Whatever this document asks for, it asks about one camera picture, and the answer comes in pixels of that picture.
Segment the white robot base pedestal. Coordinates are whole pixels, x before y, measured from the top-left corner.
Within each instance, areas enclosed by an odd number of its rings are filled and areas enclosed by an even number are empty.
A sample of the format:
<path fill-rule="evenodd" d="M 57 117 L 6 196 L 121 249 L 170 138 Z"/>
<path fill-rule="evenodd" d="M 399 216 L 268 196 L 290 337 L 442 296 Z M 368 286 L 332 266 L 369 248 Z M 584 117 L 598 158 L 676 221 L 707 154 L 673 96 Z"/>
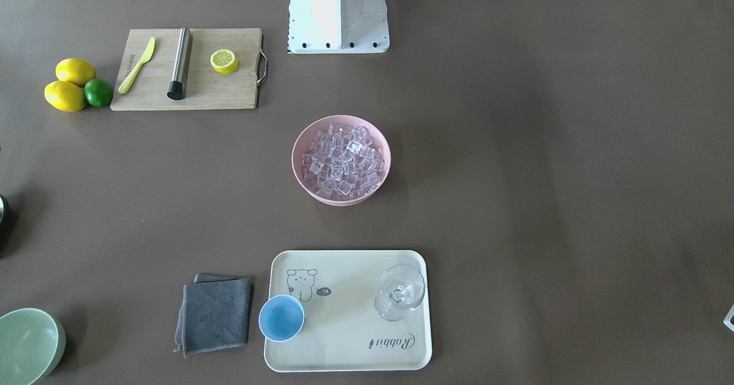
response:
<path fill-rule="evenodd" d="M 371 54 L 391 47 L 386 0 L 290 0 L 291 54 Z"/>

